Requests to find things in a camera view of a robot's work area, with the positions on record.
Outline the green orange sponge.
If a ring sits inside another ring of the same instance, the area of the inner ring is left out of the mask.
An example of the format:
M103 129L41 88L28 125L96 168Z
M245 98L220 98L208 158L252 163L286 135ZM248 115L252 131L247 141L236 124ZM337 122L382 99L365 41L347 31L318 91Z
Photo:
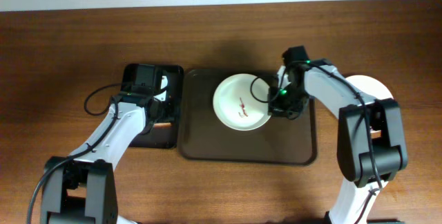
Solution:
M160 122L160 123L155 123L153 125L154 129L165 129L165 128L170 128L172 126L172 124L170 122Z

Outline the white plate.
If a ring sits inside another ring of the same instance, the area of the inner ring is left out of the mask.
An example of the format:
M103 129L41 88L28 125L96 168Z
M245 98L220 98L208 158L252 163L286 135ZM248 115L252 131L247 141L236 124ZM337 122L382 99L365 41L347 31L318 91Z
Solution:
M366 75L352 75L346 77L346 80L364 93L372 95L379 100L393 98L392 93L386 85L373 77Z
M251 131L268 122L269 85L255 75L240 73L223 80L213 94L213 110L219 121L237 131Z

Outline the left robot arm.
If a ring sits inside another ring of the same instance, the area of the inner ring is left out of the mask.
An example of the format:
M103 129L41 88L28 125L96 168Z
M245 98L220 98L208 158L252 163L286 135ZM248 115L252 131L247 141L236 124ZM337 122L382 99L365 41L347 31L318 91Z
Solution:
M114 171L129 147L177 144L184 70L178 65L129 64L101 124L66 157L53 156L35 191L41 223L124 224Z

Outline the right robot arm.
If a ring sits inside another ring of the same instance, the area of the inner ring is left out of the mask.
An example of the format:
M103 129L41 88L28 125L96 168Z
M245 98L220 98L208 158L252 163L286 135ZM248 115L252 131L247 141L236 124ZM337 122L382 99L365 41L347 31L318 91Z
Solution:
M278 82L269 89L269 114L294 120L313 97L338 120L337 160L343 183L324 223L366 223L376 197L407 167L398 102L363 92L327 59L311 60L304 46L288 48L282 61Z

